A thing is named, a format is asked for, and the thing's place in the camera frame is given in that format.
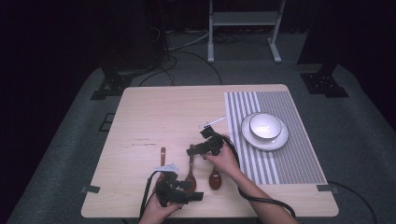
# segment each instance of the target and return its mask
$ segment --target plate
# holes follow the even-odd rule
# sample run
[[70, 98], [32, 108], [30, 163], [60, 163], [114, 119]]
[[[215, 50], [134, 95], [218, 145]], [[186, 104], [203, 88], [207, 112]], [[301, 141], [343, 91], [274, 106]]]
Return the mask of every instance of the plate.
[[280, 121], [282, 130], [280, 131], [280, 134], [276, 138], [272, 138], [272, 139], [260, 138], [259, 136], [251, 132], [250, 120], [251, 118], [253, 118], [258, 114], [260, 113], [249, 114], [244, 118], [244, 120], [242, 120], [241, 128], [242, 128], [242, 135], [244, 136], [244, 138], [254, 147], [265, 151], [276, 150], [280, 147], [285, 146], [286, 142], [288, 142], [289, 139], [289, 130], [285, 122], [283, 122], [283, 120], [278, 118], [277, 116], [273, 115], [275, 118], [277, 118]]

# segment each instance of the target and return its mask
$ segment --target hand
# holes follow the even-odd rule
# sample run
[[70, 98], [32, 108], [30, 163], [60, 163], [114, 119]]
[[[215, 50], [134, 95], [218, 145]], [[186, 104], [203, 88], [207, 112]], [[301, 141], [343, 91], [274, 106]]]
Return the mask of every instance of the hand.
[[227, 143], [224, 143], [218, 156], [206, 153], [201, 155], [204, 159], [211, 161], [217, 170], [226, 175], [230, 175], [235, 171], [240, 171], [235, 156]]
[[183, 205], [181, 203], [169, 203], [166, 207], [162, 207], [157, 194], [154, 193], [148, 200], [145, 213], [140, 219], [139, 224], [161, 224]]

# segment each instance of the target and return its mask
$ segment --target black equipment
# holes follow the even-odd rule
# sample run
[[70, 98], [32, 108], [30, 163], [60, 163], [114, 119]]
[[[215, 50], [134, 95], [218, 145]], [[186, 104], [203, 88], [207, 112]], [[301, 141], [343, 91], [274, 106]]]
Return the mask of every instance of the black equipment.
[[187, 154], [192, 156], [197, 154], [205, 154], [206, 152], [210, 151], [213, 155], [218, 156], [224, 143], [224, 137], [216, 133], [213, 128], [210, 127], [210, 125], [204, 127], [204, 130], [201, 131], [201, 135], [206, 139], [206, 141], [195, 145], [193, 148], [187, 149]]
[[183, 190], [191, 187], [190, 181], [178, 181], [175, 172], [163, 172], [164, 179], [160, 181], [156, 188], [155, 193], [160, 199], [162, 207], [166, 207], [169, 202], [187, 204], [191, 201], [201, 201], [204, 198], [203, 192], [187, 193]]

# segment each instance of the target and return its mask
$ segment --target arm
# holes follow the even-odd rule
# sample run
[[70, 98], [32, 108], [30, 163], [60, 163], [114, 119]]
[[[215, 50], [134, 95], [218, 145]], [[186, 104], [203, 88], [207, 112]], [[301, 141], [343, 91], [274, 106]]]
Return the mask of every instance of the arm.
[[169, 203], [168, 206], [162, 207], [156, 193], [148, 200], [145, 213], [139, 221], [139, 224], [161, 224], [172, 213], [176, 212], [184, 204]]
[[[233, 182], [235, 182], [238, 188], [244, 191], [247, 195], [257, 198], [271, 198], [241, 172], [238, 167], [238, 163], [227, 144], [224, 143], [218, 156], [213, 156], [211, 154], [204, 154], [202, 156], [204, 159], [211, 161], [219, 171], [228, 175]], [[271, 203], [256, 203], [251, 201], [249, 201], [249, 203], [262, 223], [298, 223], [297, 220], [281, 206]]]

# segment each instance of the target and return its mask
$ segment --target wooden table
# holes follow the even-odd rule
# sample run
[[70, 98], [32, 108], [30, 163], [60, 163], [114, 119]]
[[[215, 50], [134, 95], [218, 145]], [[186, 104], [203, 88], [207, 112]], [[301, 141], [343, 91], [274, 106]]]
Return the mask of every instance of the wooden table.
[[[199, 126], [226, 116], [224, 93], [236, 91], [280, 91], [290, 95], [284, 85], [126, 89], [92, 178], [92, 186], [100, 187], [100, 191], [87, 193], [81, 214], [84, 217], [139, 217], [147, 180], [161, 163], [161, 147], [166, 147], [165, 164], [174, 163], [179, 169], [178, 179], [184, 180], [189, 171], [186, 149], [190, 144], [205, 141]], [[294, 103], [292, 106], [298, 114]], [[216, 132], [229, 133], [227, 119], [212, 125]], [[213, 169], [209, 161], [197, 155], [193, 167], [196, 191], [203, 192], [204, 199], [190, 202], [171, 217], [256, 216], [228, 176], [222, 175], [219, 190], [209, 187], [208, 178]], [[154, 176], [151, 188], [157, 176]], [[288, 203], [297, 217], [334, 217], [338, 214], [332, 193], [319, 191], [318, 184], [259, 186], [274, 199]]]

